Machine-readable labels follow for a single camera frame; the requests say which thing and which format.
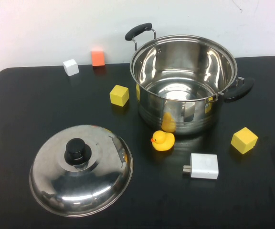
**white charger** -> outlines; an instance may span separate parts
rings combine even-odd
[[[215,154],[195,154],[190,155],[190,166],[183,166],[184,173],[190,173],[190,177],[217,179],[218,161]]]

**stainless steel pot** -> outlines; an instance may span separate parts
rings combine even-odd
[[[154,39],[137,50],[134,37],[152,30]],[[151,127],[175,134],[193,134],[211,126],[223,101],[244,97],[253,78],[239,77],[233,56],[220,44],[190,36],[156,39],[151,23],[130,30],[135,43],[130,71],[137,82],[139,113]]]

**yellow block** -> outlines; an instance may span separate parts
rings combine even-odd
[[[110,100],[112,104],[124,106],[129,99],[129,90],[126,87],[115,85],[110,92]]]
[[[241,154],[245,154],[255,146],[257,139],[258,137],[245,127],[233,135],[231,145]]]

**pot lid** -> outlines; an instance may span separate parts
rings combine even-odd
[[[126,143],[94,125],[70,127],[39,150],[30,187],[48,211],[67,217],[97,213],[114,203],[130,182],[132,155]]]

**pot rim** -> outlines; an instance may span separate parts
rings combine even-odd
[[[151,46],[154,46],[154,45],[157,45],[157,44],[160,44],[160,43],[172,42],[173,39],[176,40],[176,39],[179,39],[179,38],[184,38],[184,39],[187,39],[189,41],[193,41],[193,42],[197,42],[197,43],[204,43],[204,44],[208,45],[209,47],[213,48],[214,50],[222,53],[228,59],[228,61],[230,63],[230,66],[231,66],[231,70],[232,70],[232,78],[231,78],[231,80],[229,81],[229,83],[226,85],[226,87],[223,90],[217,92],[214,95],[211,95],[211,96],[208,96],[208,97],[204,97],[204,98],[200,98],[200,99],[181,100],[181,99],[168,99],[168,98],[165,98],[165,97],[157,95],[157,94],[155,94],[155,93],[147,90],[145,87],[141,86],[141,84],[136,80],[135,75],[133,73],[133,67],[135,65],[135,60],[137,59],[137,57],[144,52],[143,51],[144,49],[146,49],[148,47],[151,47]],[[135,53],[133,54],[133,56],[131,58],[131,61],[130,61],[130,73],[131,73],[132,78],[139,85],[140,88],[142,88],[143,90],[147,91],[148,93],[150,93],[150,94],[152,94],[152,95],[154,95],[154,96],[156,96],[158,98],[162,98],[162,99],[169,100],[169,101],[196,102],[196,101],[208,100],[208,99],[214,98],[214,97],[217,99],[218,98],[218,96],[217,96],[218,94],[223,94],[223,92],[225,90],[227,90],[228,87],[230,87],[231,84],[236,79],[236,76],[237,76],[237,63],[236,63],[236,60],[233,57],[233,55],[226,48],[224,48],[219,43],[214,42],[214,41],[212,41],[210,39],[199,37],[199,36],[192,36],[192,35],[168,35],[168,36],[163,36],[163,37],[159,37],[159,38],[150,40],[147,43],[143,44],[141,47],[139,47],[135,51]]]

